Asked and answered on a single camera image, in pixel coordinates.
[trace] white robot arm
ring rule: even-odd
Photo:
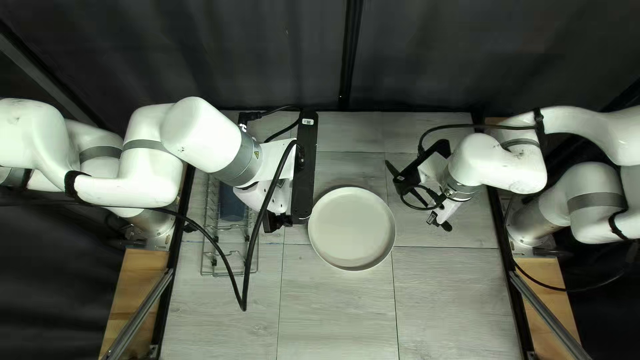
[[[621,165],[622,185],[613,169],[604,164],[576,165],[550,190],[508,219],[509,233],[517,241],[539,245],[541,237],[560,227],[572,226],[585,243],[619,241],[608,217],[615,218],[624,236],[640,236],[640,106],[597,113],[571,106],[554,106],[511,117],[500,125],[537,126],[545,134],[573,133],[597,144],[611,161]],[[494,129],[464,138],[448,158],[434,153],[417,170],[420,183],[438,183],[439,208],[431,210],[430,224],[442,225],[469,200],[482,184],[515,193],[536,193],[547,182],[547,172],[535,130]],[[436,199],[430,206],[439,205]]]
[[[87,131],[78,131],[82,126],[77,125],[67,128],[52,106],[24,99],[0,100],[0,165],[35,169],[55,187],[79,200],[116,208],[171,204],[179,190],[182,161],[213,173],[232,186],[271,180],[291,141],[258,144],[208,102],[188,97],[175,104],[136,110],[124,144],[117,144],[113,138],[117,135],[95,128],[88,131],[93,135],[102,133],[100,139],[112,140],[122,154],[117,176],[108,171],[115,168],[104,168],[104,160],[93,171],[89,164],[81,167],[88,174],[85,175],[77,171],[79,161],[73,159],[79,159],[74,145],[82,144]],[[281,178],[292,178],[294,157],[292,152]],[[274,210],[283,213],[286,205],[278,204]]]

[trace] black bracket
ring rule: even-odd
[[[420,185],[420,174],[418,173],[418,166],[425,162],[431,155],[434,153],[440,154],[443,158],[447,159],[451,156],[451,146],[449,145],[449,141],[447,139],[440,139],[436,141],[431,147],[429,147],[424,152],[418,154],[418,157],[413,160],[407,167],[405,167],[402,171],[398,171],[393,164],[389,161],[385,160],[385,164],[389,172],[394,176],[393,184],[394,188],[396,188],[396,192],[400,197],[404,198],[405,195],[411,194],[415,197],[425,208],[429,207],[429,202],[425,200],[416,190],[416,187]],[[429,196],[434,199],[443,196],[436,194],[435,192],[429,190],[427,188]],[[439,224],[436,221],[437,213],[432,211],[427,217],[427,224],[435,225],[437,227],[442,227],[444,231],[451,231],[451,224],[447,221]]]
[[[315,111],[300,112],[296,138],[298,150],[291,184],[291,224],[306,224],[314,207],[318,139],[318,114]]]

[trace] black power cable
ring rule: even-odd
[[[511,198],[509,199],[509,204],[507,205],[506,210],[504,211],[504,227],[503,230],[505,233],[507,233],[507,218],[509,216],[509,212],[511,210],[511,204],[513,203],[513,198],[515,196],[512,195]],[[513,256],[511,257],[511,262],[513,263],[513,265],[522,273],[522,275],[524,275],[527,279],[531,280],[532,282],[535,282],[536,284],[542,286],[543,288],[547,288],[550,290],[554,290],[554,291],[564,291],[567,293],[578,293],[578,292],[582,292],[582,291],[589,291],[589,290],[593,290],[596,288],[599,288],[601,286],[604,286],[606,284],[609,284],[617,279],[619,279],[620,277],[622,277],[623,275],[625,275],[625,273],[627,273],[631,268],[632,268],[632,259],[635,258],[635,252],[637,252],[637,243],[631,243],[631,246],[629,247],[628,253],[627,253],[627,262],[625,263],[625,266],[618,272],[616,272],[613,276],[600,281],[600,282],[596,282],[595,284],[589,285],[589,286],[585,286],[582,288],[575,288],[575,289],[567,289],[567,288],[559,288],[557,286],[552,286],[549,284],[545,284],[544,282],[541,282],[540,280],[535,279],[533,276],[527,274],[526,271],[524,271],[520,265],[518,265],[518,263],[516,262],[516,260],[513,258]]]
[[[461,127],[473,127],[474,129],[503,129],[503,130],[535,130],[537,129],[537,127],[534,125],[510,126],[510,125],[491,125],[491,124],[451,124],[451,125],[436,126],[436,127],[432,127],[431,129],[428,129],[422,134],[422,136],[420,136],[420,140],[418,141],[418,154],[422,154],[424,152],[422,141],[428,134],[438,130],[457,129]]]
[[[262,119],[265,116],[271,115],[278,111],[286,110],[286,109],[298,109],[295,105],[283,105],[277,108],[273,108],[266,111],[249,111],[249,112],[241,112],[238,114],[238,125],[246,126],[250,121]]]
[[[264,142],[270,142],[273,139],[277,138],[278,136],[280,136],[280,135],[286,133],[287,131],[293,129],[294,127],[296,127],[298,124],[300,124],[301,117],[302,117],[302,112],[300,112],[300,116],[298,116],[298,119],[296,121],[294,121],[293,124],[285,127],[284,129],[278,131],[277,133],[269,136]]]
[[[249,239],[249,245],[247,247],[246,259],[244,262],[244,281],[243,281],[242,296],[240,296],[240,291],[238,290],[238,286],[236,283],[236,277],[234,276],[233,270],[229,265],[229,262],[227,260],[227,257],[225,256],[225,253],[222,251],[218,243],[216,243],[215,239],[202,226],[200,226],[197,222],[195,222],[195,220],[187,217],[186,215],[182,215],[173,210],[164,209],[164,208],[147,208],[147,210],[158,211],[160,213],[173,215],[176,218],[179,218],[180,220],[189,223],[196,230],[200,231],[207,238],[207,240],[209,240],[209,242],[211,242],[211,244],[216,249],[218,254],[220,254],[220,258],[222,259],[222,262],[225,264],[225,268],[227,269],[227,272],[229,274],[229,279],[231,280],[231,286],[233,287],[234,294],[236,295],[236,300],[238,302],[238,305],[240,305],[240,309],[242,309],[242,311],[246,311],[246,304],[247,304],[248,293],[249,293],[249,276],[251,274],[251,263],[253,259],[253,249],[255,248],[255,242],[258,238],[258,234],[260,233],[260,225],[262,223],[262,219],[264,218],[264,215],[267,212],[267,207],[269,206],[269,202],[271,201],[273,192],[275,191],[275,188],[278,184],[278,179],[280,178],[280,174],[284,169],[284,165],[287,162],[287,158],[289,157],[291,150],[296,145],[297,145],[297,141],[292,140],[287,145],[287,148],[282,154],[282,157],[280,158],[280,162],[278,163],[276,172],[274,173],[273,180],[271,181],[271,184],[269,186],[269,190],[267,190],[267,194],[264,198],[264,201],[262,202],[262,207],[260,208],[260,212],[258,213],[258,217],[255,221],[255,225],[253,227],[253,231]],[[98,206],[98,205],[93,205],[89,203],[75,202],[71,200],[30,200],[30,201],[14,202],[14,203],[2,203],[0,204],[0,207],[1,206],[43,206],[43,205],[44,206],[53,206],[53,205]]]

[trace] black cable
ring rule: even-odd
[[[278,180],[280,179],[280,174],[282,173],[282,170],[284,169],[284,165],[287,163],[287,159],[289,157],[289,153],[291,153],[291,150],[297,144],[298,144],[298,142],[296,140],[292,140],[291,142],[289,142],[289,144],[287,145],[287,148],[285,149],[284,153],[282,154],[282,157],[280,158],[280,162],[278,164],[276,172],[274,173],[273,179],[271,180],[271,184],[269,185],[269,190],[267,190],[267,194],[266,194],[266,196],[264,198],[264,201],[262,202],[262,207],[260,208],[260,212],[258,213],[258,217],[256,218],[255,225],[253,226],[253,231],[252,231],[251,237],[249,239],[249,244],[247,246],[247,251],[246,251],[246,258],[245,258],[245,261],[244,261],[244,281],[243,281],[242,296],[240,296],[240,292],[238,290],[237,283],[236,283],[236,277],[234,276],[233,270],[231,270],[231,266],[229,265],[229,262],[227,261],[227,257],[225,256],[225,254],[222,251],[222,249],[220,248],[220,246],[216,243],[214,238],[202,226],[198,225],[197,222],[195,222],[194,220],[190,219],[189,217],[187,217],[185,215],[182,215],[180,213],[177,213],[177,212],[175,212],[173,210],[164,209],[164,208],[147,208],[148,210],[158,211],[160,213],[166,213],[166,214],[173,215],[176,218],[179,218],[179,219],[189,223],[195,229],[200,231],[209,240],[209,242],[211,242],[211,244],[216,249],[218,254],[220,254],[220,258],[222,259],[222,262],[225,264],[225,268],[227,269],[227,272],[229,273],[229,278],[231,280],[231,286],[233,287],[234,294],[236,295],[236,300],[238,301],[238,305],[240,305],[240,309],[242,309],[242,311],[246,311],[246,304],[247,304],[248,293],[249,293],[249,276],[251,274],[251,263],[252,263],[252,259],[253,259],[253,249],[255,248],[255,242],[256,242],[256,240],[258,238],[258,234],[260,233],[260,226],[262,224],[262,219],[264,218],[264,215],[267,212],[267,207],[269,206],[269,202],[271,201],[271,197],[273,196],[273,192],[275,191],[275,188],[278,185]],[[3,204],[0,204],[0,206],[41,206],[41,205],[96,206],[96,205],[89,204],[89,203],[80,203],[80,202],[75,202],[75,201],[71,201],[71,200],[60,200],[60,201],[31,200],[31,201],[24,201],[24,202],[18,202],[18,203],[3,203]]]
[[[509,204],[507,205],[506,210],[504,211],[504,232],[507,233],[507,219],[509,216],[509,211],[511,210],[511,203],[513,202],[513,198],[514,195],[511,196],[511,198],[509,199]],[[513,265],[522,273],[522,275],[524,275],[527,279],[531,280],[532,282],[542,286],[543,288],[547,288],[550,290],[554,290],[554,291],[564,291],[567,293],[578,293],[578,292],[582,292],[582,291],[589,291],[589,290],[593,290],[596,288],[599,288],[603,285],[609,284],[610,282],[613,282],[617,279],[619,279],[620,277],[622,277],[622,275],[625,275],[626,272],[628,272],[631,268],[632,268],[632,264],[631,263],[626,263],[625,267],[623,267],[619,272],[616,272],[612,277],[609,277],[603,281],[600,282],[596,282],[595,284],[589,285],[589,286],[585,286],[582,288],[575,288],[575,289],[567,289],[567,288],[558,288],[557,286],[552,286],[549,284],[545,284],[544,282],[541,282],[537,279],[535,279],[533,276],[527,274],[526,271],[524,271],[520,265],[518,265],[518,263],[516,262],[516,260],[513,258],[513,256],[511,257],[511,262],[513,263]]]
[[[273,139],[277,138],[278,136],[280,136],[280,135],[282,135],[282,134],[286,133],[287,131],[289,131],[289,130],[293,129],[294,127],[296,127],[296,126],[300,123],[300,121],[301,121],[301,117],[299,116],[299,117],[298,117],[298,119],[297,119],[293,124],[291,124],[291,125],[289,125],[289,126],[285,127],[284,129],[282,129],[282,130],[278,131],[277,133],[275,133],[275,134],[273,134],[273,135],[269,136],[269,137],[267,138],[267,140],[265,140],[264,142],[270,142],[270,141],[272,141]]]
[[[415,206],[415,205],[411,205],[409,204],[405,199],[404,199],[404,195],[400,195],[400,200],[403,202],[404,205],[407,205],[409,208],[412,208],[414,210],[420,210],[420,211],[427,211],[427,210],[434,210],[440,207],[440,205],[442,205],[442,203],[444,202],[444,200],[447,197],[442,197],[441,199],[437,199],[438,195],[431,189],[429,189],[426,186],[423,185],[414,185],[412,187],[413,189],[415,188],[420,188],[423,189],[424,191],[427,192],[427,194],[429,194],[429,196],[436,202],[436,204],[434,206],[427,206],[425,208],[420,208],[419,206]]]
[[[436,126],[436,127],[432,127],[431,129],[428,129],[422,134],[422,136],[420,136],[420,140],[418,141],[418,154],[422,154],[424,152],[422,141],[428,134],[438,130],[457,129],[460,127],[473,127],[474,129],[503,129],[503,130],[535,130],[537,129],[537,127],[534,125],[510,126],[510,125],[491,125],[491,124],[451,124],[451,125]]]
[[[263,111],[263,112],[260,113],[260,118],[265,117],[267,115],[271,115],[271,114],[276,113],[278,111],[286,110],[286,109],[296,109],[296,107],[295,107],[295,105],[284,105],[284,106],[280,106],[280,107],[273,108],[273,109],[270,109],[270,110],[266,110],[266,111]]]
[[[271,201],[271,197],[273,196],[273,192],[278,185],[278,180],[280,179],[280,174],[282,173],[282,169],[284,169],[284,165],[287,163],[287,158],[289,157],[289,153],[291,150],[298,144],[297,140],[291,140],[291,142],[287,145],[284,153],[282,154],[282,158],[280,158],[280,163],[278,164],[278,168],[276,169],[275,174],[273,175],[273,179],[271,180],[271,185],[269,185],[269,189],[267,190],[267,195],[262,201],[262,206],[260,207],[260,212],[258,213],[258,217],[255,219],[255,225],[253,226],[253,231],[251,233],[251,238],[249,238],[249,246],[247,246],[246,250],[246,260],[244,261],[244,279],[243,279],[243,287],[242,287],[242,300],[243,303],[240,305],[242,311],[246,311],[246,302],[249,297],[249,275],[251,274],[251,258],[253,256],[253,248],[255,247],[255,241],[258,238],[258,234],[260,233],[260,226],[262,224],[262,219],[264,215],[267,213],[267,207],[269,206],[269,201]]]

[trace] gray joint band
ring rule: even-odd
[[[6,173],[6,177],[4,179],[0,177],[0,186],[20,186],[26,169],[17,167],[8,169],[9,171]]]
[[[464,194],[471,194],[473,195],[474,193],[476,193],[478,190],[480,190],[480,186],[481,185],[477,185],[477,186],[469,186],[469,185],[465,185],[465,184],[461,184],[458,182],[458,180],[456,180],[451,173],[449,172],[449,167],[445,167],[444,171],[442,172],[442,183],[444,183],[446,185],[446,187],[450,188],[451,190],[453,190],[456,193],[464,193]]]
[[[115,146],[94,146],[80,152],[80,164],[84,163],[87,160],[101,157],[120,159],[121,154],[122,150]]]
[[[212,172],[216,179],[230,186],[239,186],[251,180],[262,161],[260,145],[247,133],[241,131],[240,149],[225,168]]]
[[[500,146],[502,146],[502,148],[505,150],[509,146],[514,146],[514,145],[533,145],[535,147],[540,148],[540,143],[538,143],[536,140],[526,139],[526,138],[511,139],[500,144]]]
[[[618,193],[583,193],[574,196],[566,203],[569,214],[576,210],[592,208],[594,206],[616,206],[626,208],[625,198]]]
[[[161,142],[158,142],[155,140],[146,140],[146,139],[131,140],[130,142],[127,142],[122,147],[122,152],[125,152],[129,149],[139,149],[139,148],[160,150],[168,154],[171,154],[169,150],[164,148]]]

